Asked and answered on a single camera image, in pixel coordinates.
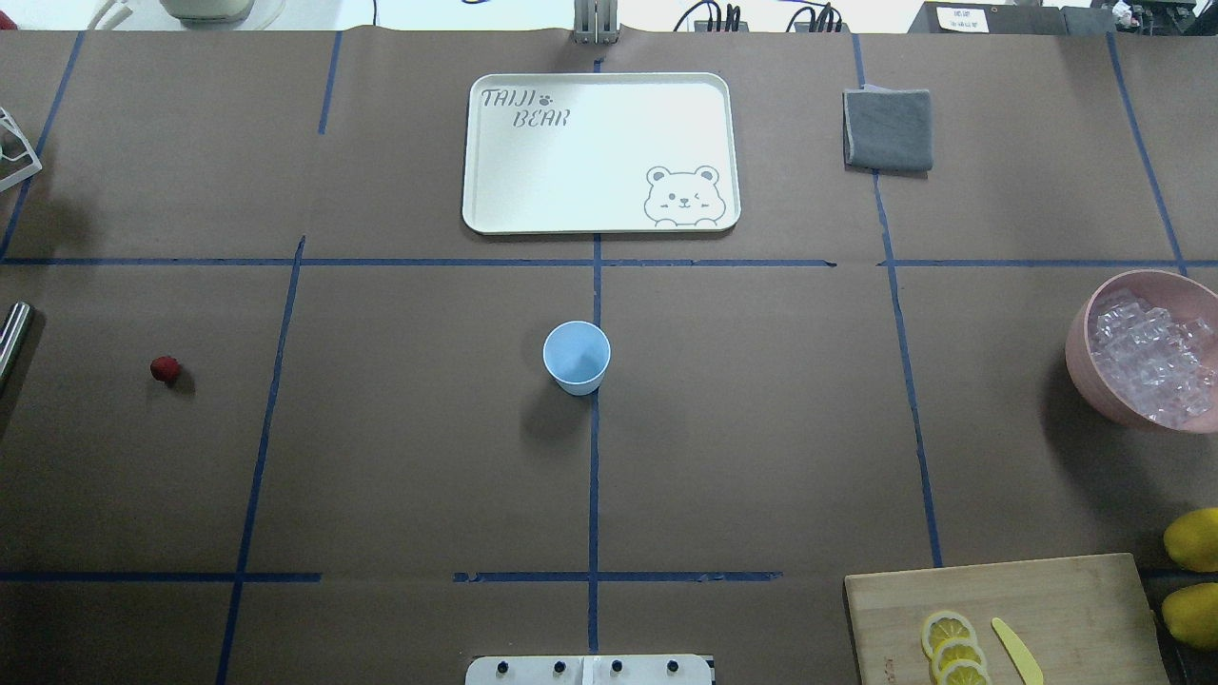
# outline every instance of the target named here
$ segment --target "metal tube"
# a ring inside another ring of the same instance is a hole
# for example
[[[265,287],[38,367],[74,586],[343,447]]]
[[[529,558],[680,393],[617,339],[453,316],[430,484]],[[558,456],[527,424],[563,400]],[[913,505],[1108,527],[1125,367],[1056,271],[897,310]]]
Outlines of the metal tube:
[[[4,332],[0,332],[0,391],[4,391],[4,384],[9,380],[9,373],[17,361],[21,341],[26,338],[33,316],[34,308],[26,302],[16,302],[9,310]]]

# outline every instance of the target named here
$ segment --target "bear face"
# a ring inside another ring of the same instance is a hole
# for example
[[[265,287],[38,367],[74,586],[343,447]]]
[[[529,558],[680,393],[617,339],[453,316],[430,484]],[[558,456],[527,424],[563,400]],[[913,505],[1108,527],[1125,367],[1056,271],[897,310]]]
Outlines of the bear face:
[[[727,204],[715,185],[719,172],[714,167],[676,173],[652,167],[647,182],[652,191],[643,202],[643,211],[655,225],[716,225],[727,212]]]

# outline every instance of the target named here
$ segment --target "lemon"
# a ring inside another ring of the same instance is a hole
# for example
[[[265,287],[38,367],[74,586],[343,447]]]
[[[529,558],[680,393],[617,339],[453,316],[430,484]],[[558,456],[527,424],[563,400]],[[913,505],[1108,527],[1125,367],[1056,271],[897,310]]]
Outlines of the lemon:
[[[939,642],[931,657],[931,673],[935,679],[944,672],[948,664],[954,661],[971,661],[985,668],[985,652],[973,642],[972,637],[952,637]]]
[[[977,631],[968,619],[954,611],[938,611],[926,617],[922,622],[922,652],[926,658],[934,657],[934,650],[940,642],[952,637],[963,637],[971,642],[977,641]]]
[[[1218,650],[1218,583],[1199,583],[1168,595],[1163,623],[1172,637],[1195,650]]]
[[[1172,561],[1189,570],[1218,570],[1218,507],[1191,511],[1163,531]]]
[[[938,685],[994,685],[985,667],[968,659],[956,659],[949,663],[935,683]]]

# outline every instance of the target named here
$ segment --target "red object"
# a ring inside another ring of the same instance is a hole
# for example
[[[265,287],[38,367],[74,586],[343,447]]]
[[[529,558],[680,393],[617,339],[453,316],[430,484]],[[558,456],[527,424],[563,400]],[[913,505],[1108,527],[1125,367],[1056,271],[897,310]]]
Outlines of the red object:
[[[152,360],[151,368],[152,378],[167,385],[178,380],[178,375],[181,374],[181,364],[173,357],[157,357]]]

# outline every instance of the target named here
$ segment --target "plastic knife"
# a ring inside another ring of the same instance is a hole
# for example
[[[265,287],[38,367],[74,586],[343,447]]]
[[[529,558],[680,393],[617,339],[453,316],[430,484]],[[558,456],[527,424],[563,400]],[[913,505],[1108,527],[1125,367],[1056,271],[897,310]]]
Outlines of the plastic knife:
[[[1019,672],[1019,678],[1023,679],[1024,685],[1045,685],[1045,674],[1040,672],[1040,664],[1037,663],[1032,652],[1028,651],[1028,646],[1015,634],[1015,630],[1011,630],[1011,626],[1004,623],[1001,618],[995,618],[990,622],[990,625],[994,626],[994,633],[998,634],[998,639],[1006,647],[1006,653],[1015,662],[1015,668]]]

